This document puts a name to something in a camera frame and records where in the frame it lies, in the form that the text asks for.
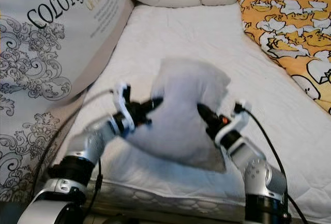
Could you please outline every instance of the patterned blanket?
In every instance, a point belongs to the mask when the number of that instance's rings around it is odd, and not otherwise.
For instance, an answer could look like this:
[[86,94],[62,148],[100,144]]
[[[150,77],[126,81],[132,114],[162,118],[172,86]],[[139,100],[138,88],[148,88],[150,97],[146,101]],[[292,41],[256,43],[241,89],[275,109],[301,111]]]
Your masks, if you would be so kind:
[[331,114],[331,0],[238,0],[244,32]]

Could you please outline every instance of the white bed sheet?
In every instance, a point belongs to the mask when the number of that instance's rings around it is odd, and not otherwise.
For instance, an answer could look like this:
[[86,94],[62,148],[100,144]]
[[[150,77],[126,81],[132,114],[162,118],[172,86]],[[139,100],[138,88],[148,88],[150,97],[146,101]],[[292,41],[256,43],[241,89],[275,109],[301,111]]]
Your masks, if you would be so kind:
[[[161,60],[181,57],[212,63],[231,77],[219,112],[230,115],[235,99],[252,103],[252,112],[283,162],[289,194],[307,219],[331,223],[331,117],[244,35],[238,4],[178,9],[137,6],[109,64],[85,101],[118,81],[130,83],[131,98],[143,101],[149,96]],[[111,96],[80,111],[55,162],[62,158],[73,134],[114,111]],[[276,166],[252,120],[242,134]],[[228,160],[226,163],[225,174],[184,167],[149,156],[122,139],[111,142],[102,158],[104,183],[166,198],[243,206],[244,183],[233,165]]]

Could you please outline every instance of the mattress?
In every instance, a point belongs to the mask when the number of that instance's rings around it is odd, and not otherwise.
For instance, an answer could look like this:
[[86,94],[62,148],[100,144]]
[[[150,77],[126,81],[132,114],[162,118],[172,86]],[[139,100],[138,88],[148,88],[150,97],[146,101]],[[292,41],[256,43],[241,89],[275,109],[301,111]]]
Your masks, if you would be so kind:
[[[191,58],[209,62],[231,77],[219,113],[230,115],[234,101],[246,99],[277,150],[288,177],[289,194],[308,220],[331,223],[331,118],[245,36],[239,5],[160,8],[136,6],[113,55],[86,100],[131,84],[131,99],[149,97],[161,61]],[[111,96],[84,108],[55,162],[72,135],[105,113],[114,113]],[[241,132],[277,166],[253,120]],[[104,181],[94,209],[111,206],[241,220],[244,182],[225,157],[225,174],[178,165],[150,156],[116,138],[102,157]],[[89,185],[93,186],[96,170]],[[297,217],[290,205],[293,217]]]

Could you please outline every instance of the cable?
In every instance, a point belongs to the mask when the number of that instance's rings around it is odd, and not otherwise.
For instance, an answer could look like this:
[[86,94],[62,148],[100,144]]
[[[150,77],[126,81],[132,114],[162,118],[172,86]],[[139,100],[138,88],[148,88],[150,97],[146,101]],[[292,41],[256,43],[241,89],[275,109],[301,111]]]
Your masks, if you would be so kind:
[[[256,122],[256,124],[258,125],[258,127],[259,127],[260,130],[262,131],[262,133],[263,133],[265,139],[267,140],[267,142],[268,142],[268,144],[269,144],[271,150],[273,151],[273,154],[275,155],[275,158],[276,158],[276,160],[277,160],[277,162],[278,162],[278,166],[279,166],[279,168],[280,168],[280,171],[283,173],[283,175],[285,176],[285,179],[286,179],[286,174],[285,174],[285,170],[284,170],[283,164],[281,163],[280,158],[279,158],[279,156],[278,156],[278,154],[277,154],[277,152],[276,152],[274,146],[272,145],[271,140],[269,139],[267,133],[265,132],[264,128],[261,126],[261,124],[260,124],[260,122],[258,121],[258,119],[256,119],[256,117],[255,117],[255,116],[254,116],[249,110],[247,110],[247,109],[245,109],[245,108],[242,108],[242,110],[245,111],[246,113],[248,113],[248,114],[253,118],[253,120]],[[284,200],[284,202],[285,202],[285,209],[286,209],[286,210],[288,209],[288,205],[287,205],[288,201],[287,201],[287,199],[289,199],[290,202],[291,202],[291,203],[293,204],[293,206],[295,207],[296,211],[298,212],[298,214],[299,214],[301,220],[303,221],[303,223],[304,223],[304,224],[308,224],[308,221],[307,221],[307,219],[305,218],[305,216],[304,216],[304,214],[302,213],[302,211],[300,210],[299,206],[295,203],[295,201],[294,201],[294,200],[290,197],[290,195],[288,194],[288,189],[287,189],[287,187],[286,187],[286,191],[285,191],[285,194],[284,194],[284,198],[285,198],[285,200]]]
[[62,129],[68,124],[68,122],[83,108],[85,108],[88,104],[90,104],[91,102],[93,102],[94,100],[98,99],[99,97],[106,95],[106,94],[111,94],[113,93],[112,89],[107,89],[105,91],[101,91],[100,93],[96,94],[95,96],[93,96],[91,99],[87,100],[84,104],[82,104],[78,109],[76,109],[71,115],[68,116],[68,118],[66,118],[64,120],[64,122],[62,123],[62,125],[58,128],[58,130],[56,131],[55,135],[53,136],[53,139],[48,143],[47,147],[45,148],[43,154],[40,157],[40,160],[38,162],[37,168],[36,168],[36,173],[34,175],[34,179],[33,179],[33,185],[32,185],[32,191],[31,191],[31,196],[30,196],[30,201],[33,200],[34,194],[35,194],[35,188],[36,188],[36,184],[37,184],[37,180],[38,180],[38,176],[41,170],[41,166],[46,158],[46,155],[49,151],[49,149],[52,147],[52,145],[55,142],[55,139],[57,138],[57,136],[60,134],[60,132],[62,131]]
[[308,224],[308,221],[306,220],[304,214],[301,212],[299,206],[296,204],[296,202],[292,199],[292,197],[290,197],[290,195],[288,195],[290,202],[293,204],[293,206],[295,207],[296,211],[298,212],[298,214],[301,217],[301,220],[303,221],[304,224]]
[[98,194],[99,190],[101,189],[102,179],[103,179],[103,175],[101,174],[101,159],[99,159],[98,164],[99,164],[99,173],[98,173],[98,176],[97,176],[97,180],[95,182],[94,194],[93,194],[91,202],[89,203],[89,206],[88,206],[88,208],[87,208],[87,210],[84,214],[83,220],[88,216],[89,212],[91,211],[92,206],[94,204],[94,201],[97,197],[97,194]]

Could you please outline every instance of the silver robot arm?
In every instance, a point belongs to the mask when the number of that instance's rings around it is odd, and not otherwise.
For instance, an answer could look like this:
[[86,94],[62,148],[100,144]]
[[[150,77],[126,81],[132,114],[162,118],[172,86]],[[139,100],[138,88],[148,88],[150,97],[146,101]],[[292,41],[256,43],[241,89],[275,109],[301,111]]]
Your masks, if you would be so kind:
[[92,171],[106,145],[116,136],[123,136],[141,124],[150,124],[146,115],[158,107],[162,99],[143,104],[130,102],[130,86],[119,84],[114,92],[118,112],[89,124],[74,136],[67,153],[58,165],[49,168],[50,179],[21,215],[18,224],[83,223],[81,206]]
[[[245,101],[237,103],[250,109]],[[291,215],[287,205],[286,177],[267,161],[263,152],[239,131],[247,124],[245,112],[233,111],[232,119],[217,116],[207,106],[198,104],[198,112],[206,121],[206,132],[215,146],[222,146],[243,175],[246,207],[245,223],[279,224],[290,223]]]

